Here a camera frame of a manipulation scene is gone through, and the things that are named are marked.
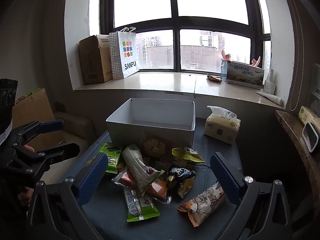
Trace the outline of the person left hand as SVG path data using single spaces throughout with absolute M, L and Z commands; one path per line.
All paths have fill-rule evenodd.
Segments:
M 24 145 L 24 148 L 30 152 L 35 152 L 35 150 L 28 145 Z M 31 198 L 33 195 L 33 189 L 29 187 L 25 187 L 24 190 L 18 195 L 18 199 L 23 203 L 23 204 L 30 204 Z

